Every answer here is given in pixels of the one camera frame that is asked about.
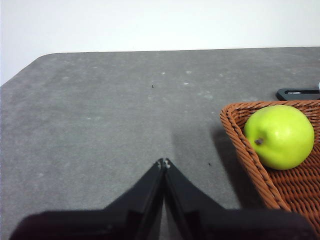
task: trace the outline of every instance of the table surface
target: table surface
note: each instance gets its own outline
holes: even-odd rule
[[[39,57],[1,87],[1,239],[30,214],[104,208],[162,157],[227,209],[263,207],[220,110],[319,76],[320,47]]]

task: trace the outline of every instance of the green pear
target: green pear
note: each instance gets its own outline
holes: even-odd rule
[[[301,164],[314,146],[315,132],[297,108],[274,105],[259,109],[244,126],[244,135],[261,163],[276,170]]]

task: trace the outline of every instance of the brown woven basket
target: brown woven basket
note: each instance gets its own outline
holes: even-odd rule
[[[315,141],[311,154],[290,170],[264,167],[243,134],[248,118],[257,110],[273,105],[290,105],[310,120]],[[300,213],[311,223],[320,238],[320,100],[255,101],[225,106],[220,119],[236,148],[237,157],[252,180],[265,205]]]

